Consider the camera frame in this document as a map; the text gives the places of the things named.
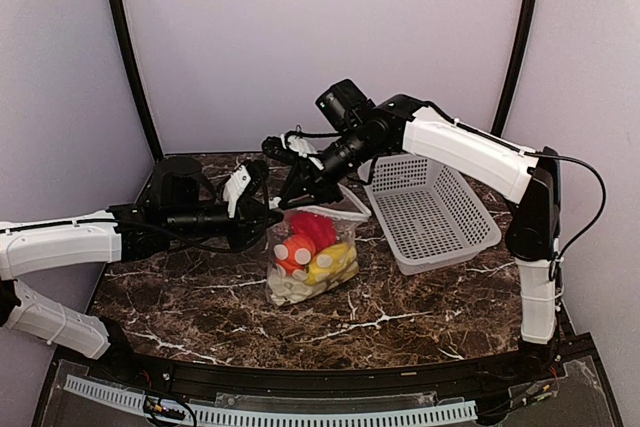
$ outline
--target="black pole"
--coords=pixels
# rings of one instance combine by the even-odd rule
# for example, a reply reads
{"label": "black pole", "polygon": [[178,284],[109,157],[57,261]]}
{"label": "black pole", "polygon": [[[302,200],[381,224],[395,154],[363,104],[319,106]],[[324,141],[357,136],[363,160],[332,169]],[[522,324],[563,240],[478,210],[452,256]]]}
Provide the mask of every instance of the black pole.
{"label": "black pole", "polygon": [[522,6],[520,7],[520,18],[518,19],[518,28],[516,29],[516,38],[513,42],[511,59],[509,60],[507,75],[504,79],[504,87],[500,95],[496,116],[491,126],[491,133],[498,137],[500,137],[504,131],[504,126],[509,116],[509,109],[513,102],[513,95],[515,94],[516,85],[518,84],[524,52],[527,48],[527,39],[529,38],[535,4],[536,0],[522,0]]}
{"label": "black pole", "polygon": [[142,88],[140,72],[138,71],[138,64],[133,53],[133,44],[131,43],[129,27],[127,26],[127,18],[124,12],[124,4],[122,0],[109,0],[109,5],[111,6],[113,24],[116,28],[118,44],[120,44],[120,54],[122,55],[122,62],[124,63],[127,78],[129,79],[131,94],[133,95],[133,100],[136,104],[138,116],[140,117],[142,129],[144,130],[144,135],[147,138],[147,144],[151,150],[151,155],[153,155],[153,159],[158,162],[159,160],[162,160],[164,154],[160,145],[160,139],[158,139],[158,133],[153,125],[153,118],[151,117],[149,104],[147,103],[147,98],[144,95],[144,89]]}

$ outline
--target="brown marble surface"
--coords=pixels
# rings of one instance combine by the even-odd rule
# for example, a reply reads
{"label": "brown marble surface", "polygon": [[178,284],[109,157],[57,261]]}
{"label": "brown marble surface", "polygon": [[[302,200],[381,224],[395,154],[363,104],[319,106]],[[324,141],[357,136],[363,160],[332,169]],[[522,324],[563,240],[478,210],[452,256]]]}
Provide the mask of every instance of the brown marble surface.
{"label": "brown marble surface", "polygon": [[[196,156],[214,181],[256,154]],[[287,167],[271,172],[276,188]],[[470,181],[505,230],[506,206]],[[348,184],[368,204],[362,188]],[[91,313],[117,320],[137,352],[196,362],[288,369],[400,367],[515,350],[518,272],[501,242],[474,259],[406,277],[375,217],[357,231],[360,273],[288,307],[267,302],[267,252],[194,249],[108,266]]]}

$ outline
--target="white vent strip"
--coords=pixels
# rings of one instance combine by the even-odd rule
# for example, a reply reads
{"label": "white vent strip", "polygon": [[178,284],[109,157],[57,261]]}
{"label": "white vent strip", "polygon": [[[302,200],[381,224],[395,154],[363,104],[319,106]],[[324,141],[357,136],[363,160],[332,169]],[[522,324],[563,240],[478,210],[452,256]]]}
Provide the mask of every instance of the white vent strip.
{"label": "white vent strip", "polygon": [[[68,375],[64,390],[85,399],[142,416],[144,395],[116,387],[102,385],[88,379]],[[201,405],[189,406],[198,425],[228,427],[430,427],[476,420],[476,403],[459,402],[451,405],[366,414],[275,414],[227,410]],[[172,408],[184,409],[172,405]],[[181,425],[191,425],[189,414]]]}

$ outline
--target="yellow object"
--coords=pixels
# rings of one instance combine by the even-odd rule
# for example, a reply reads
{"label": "yellow object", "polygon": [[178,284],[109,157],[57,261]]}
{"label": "yellow object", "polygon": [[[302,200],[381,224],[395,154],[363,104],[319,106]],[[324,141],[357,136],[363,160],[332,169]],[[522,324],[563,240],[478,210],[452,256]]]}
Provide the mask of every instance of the yellow object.
{"label": "yellow object", "polygon": [[309,263],[307,285],[331,281],[356,260],[356,248],[346,242],[335,244],[318,252]]}

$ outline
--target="orange toy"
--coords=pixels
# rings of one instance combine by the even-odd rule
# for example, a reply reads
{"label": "orange toy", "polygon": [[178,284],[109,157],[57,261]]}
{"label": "orange toy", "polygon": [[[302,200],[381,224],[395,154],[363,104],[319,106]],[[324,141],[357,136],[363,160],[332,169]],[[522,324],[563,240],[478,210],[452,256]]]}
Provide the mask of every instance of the orange toy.
{"label": "orange toy", "polygon": [[302,234],[295,234],[273,248],[276,262],[288,275],[296,270],[304,269],[316,255],[316,246],[313,241]]}

